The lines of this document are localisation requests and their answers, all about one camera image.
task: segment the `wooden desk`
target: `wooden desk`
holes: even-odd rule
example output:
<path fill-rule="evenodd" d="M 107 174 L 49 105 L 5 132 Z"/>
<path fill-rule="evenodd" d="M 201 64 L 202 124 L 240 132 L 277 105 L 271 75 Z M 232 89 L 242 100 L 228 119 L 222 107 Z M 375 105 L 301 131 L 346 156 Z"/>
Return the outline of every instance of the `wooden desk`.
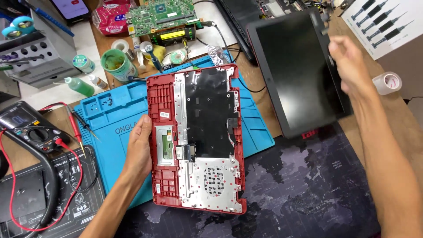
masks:
<path fill-rule="evenodd" d="M 371 77 L 375 77 L 383 73 L 384 70 L 382 69 L 382 67 L 377 62 L 372 60 L 370 55 L 362 47 L 358 39 L 350 31 L 345 22 L 341 18 L 335 17 L 339 13 L 340 10 L 337 9 L 332 17 L 332 21 L 330 22 L 329 35 L 350 36 L 351 39 L 355 42 L 355 44 L 361 48 L 364 54 L 364 60 L 367 64 Z M 119 39 L 119 37 L 117 36 L 105 37 L 101 35 L 101 33 L 99 33 L 99 31 L 93 25 L 92 29 L 100 55 L 102 55 L 104 51 L 108 50 L 111 44 L 116 39 Z M 124 39 L 126 39 L 129 44 L 132 45 L 132 40 L 128 36 Z M 251 66 L 243 53 L 241 53 L 236 63 L 238 64 L 242 76 L 244 77 L 245 82 L 250 89 L 257 90 L 264 86 L 264 80 L 261 75 L 260 69 L 258 67 Z M 148 67 L 147 72 L 141 74 L 141 76 L 148 76 L 156 72 L 157 70 Z M 107 80 L 111 84 L 113 78 L 110 74 L 106 74 Z M 267 93 L 267 90 L 263 90 L 260 93 L 252 93 L 252 95 L 272 136 L 280 136 L 281 130 L 279 127 L 279 123 L 276 119 L 275 113 L 273 111 L 273 107 L 271 105 L 270 97 Z M 419 179 L 420 186 L 423 188 L 422 130 L 420 129 L 419 124 L 417 123 L 411 111 L 405 105 L 398 92 L 382 96 L 381 100 L 388 116 L 389 123 L 392 127 L 394 136 L 397 139 L 402 149 L 402 152 L 411 162 L 413 169 L 415 170 L 416 175 Z M 72 133 L 71 126 L 68 122 L 68 118 L 64 108 L 59 108 L 48 113 L 46 115 L 46 118 L 51 121 L 54 125 L 58 126 L 60 129 Z M 357 121 L 355 117 L 349 116 L 347 118 L 344 118 L 339 121 L 339 124 L 344 130 L 345 135 L 347 136 L 352 147 L 354 148 L 358 158 L 361 162 L 363 162 L 364 155 L 362 142 L 360 139 L 360 132 L 358 130 Z M 12 163 L 14 165 L 15 170 L 23 169 L 38 162 L 32 155 L 30 155 L 22 148 L 18 147 L 16 144 L 14 144 L 14 142 L 11 142 L 8 138 L 4 138 L 3 141 L 5 147 L 7 148 L 6 151 L 12 159 Z M 77 145 L 72 144 L 71 148 L 77 148 Z"/>

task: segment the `black desk mat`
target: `black desk mat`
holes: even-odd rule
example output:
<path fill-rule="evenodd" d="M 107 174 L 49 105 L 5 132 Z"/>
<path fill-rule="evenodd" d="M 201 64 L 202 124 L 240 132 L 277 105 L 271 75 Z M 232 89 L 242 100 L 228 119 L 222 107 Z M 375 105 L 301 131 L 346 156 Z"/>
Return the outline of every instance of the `black desk mat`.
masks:
<path fill-rule="evenodd" d="M 380 232 L 364 168 L 339 124 L 308 136 L 278 137 L 274 147 L 245 159 L 244 215 L 147 202 L 127 211 L 115 237 L 367 238 Z"/>
<path fill-rule="evenodd" d="M 79 155 L 84 172 L 81 186 L 86 188 L 91 184 L 92 179 L 95 178 L 95 172 L 97 168 L 94 163 L 96 160 L 93 147 L 91 145 L 85 145 L 84 149 L 86 153 L 90 153 L 92 155 L 93 160 L 89 158 L 85 159 L 81 149 L 76 149 L 75 152 L 77 155 Z M 56 214 L 54 215 L 53 219 L 57 219 L 62 214 L 63 209 L 68 202 L 68 199 L 72 193 L 72 189 L 69 183 L 77 183 L 80 177 L 80 170 L 78 169 L 78 162 L 75 156 L 71 152 L 68 152 L 67 154 L 69 155 L 69 160 L 63 154 L 52 159 L 59 176 L 59 183 L 61 187 L 59 194 L 60 203 L 57 206 Z M 28 176 L 33 173 L 39 173 L 40 171 L 43 171 L 43 166 L 40 163 L 23 170 L 19 170 L 15 172 L 17 177 L 16 183 L 19 182 L 20 177 Z M 68 180 L 69 172 L 72 173 L 70 176 L 70 182 Z M 11 180 L 12 177 L 11 175 L 8 175 L 3 179 L 5 182 L 7 182 L 8 180 Z M 43 179 L 43 187 L 47 201 L 49 198 L 49 183 L 45 180 L 45 178 Z M 10 196 L 11 188 L 8 191 L 2 190 L 0 193 L 6 193 L 8 196 Z M 62 220 L 60 220 L 60 222 L 58 222 L 55 226 L 47 229 L 46 231 L 40 232 L 36 238 L 78 237 L 82 233 L 83 229 L 89 224 L 89 221 L 93 219 L 101 204 L 103 204 L 105 197 L 106 196 L 104 194 L 103 185 L 99 176 L 96 184 L 90 190 L 77 193 L 74 196 L 68 210 L 65 212 L 65 215 L 63 216 Z M 1 210 L 0 212 L 9 214 L 8 206 L 7 210 Z M 23 226 L 32 228 L 41 220 L 43 215 L 44 209 L 20 216 L 17 220 L 20 221 Z M 25 235 L 26 232 L 17 227 L 11 219 L 9 219 L 9 221 L 0 223 L 0 238 L 21 238 L 25 237 Z"/>

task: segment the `motherboard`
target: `motherboard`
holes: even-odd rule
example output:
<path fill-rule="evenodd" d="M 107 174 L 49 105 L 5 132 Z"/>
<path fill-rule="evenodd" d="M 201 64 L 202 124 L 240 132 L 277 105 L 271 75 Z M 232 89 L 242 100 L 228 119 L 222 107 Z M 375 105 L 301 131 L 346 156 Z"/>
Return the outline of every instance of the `motherboard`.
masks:
<path fill-rule="evenodd" d="M 133 37 L 201 21 L 195 14 L 192 0 L 145 1 L 144 5 L 131 8 L 125 17 Z"/>

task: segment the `clear tape roll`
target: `clear tape roll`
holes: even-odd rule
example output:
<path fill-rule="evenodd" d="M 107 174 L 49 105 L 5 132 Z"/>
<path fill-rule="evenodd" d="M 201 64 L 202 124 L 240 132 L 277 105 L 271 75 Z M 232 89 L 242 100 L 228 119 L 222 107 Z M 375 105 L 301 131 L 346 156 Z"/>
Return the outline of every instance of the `clear tape roll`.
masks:
<path fill-rule="evenodd" d="M 130 61 L 134 60 L 135 58 L 134 52 L 131 50 L 131 48 L 129 48 L 128 42 L 123 39 L 119 39 L 113 42 L 112 49 L 122 51 L 126 56 L 128 56 Z"/>
<path fill-rule="evenodd" d="M 385 72 L 372 79 L 372 81 L 380 95 L 396 92 L 402 87 L 401 78 L 394 72 Z"/>

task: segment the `screwdriver poster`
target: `screwdriver poster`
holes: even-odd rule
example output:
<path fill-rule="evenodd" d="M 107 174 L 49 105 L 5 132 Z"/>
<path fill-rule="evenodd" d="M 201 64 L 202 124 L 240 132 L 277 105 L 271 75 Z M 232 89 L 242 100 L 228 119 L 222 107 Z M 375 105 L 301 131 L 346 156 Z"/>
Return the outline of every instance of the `screwdriver poster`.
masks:
<path fill-rule="evenodd" d="M 342 19 L 374 60 L 423 34 L 423 1 L 356 0 Z"/>

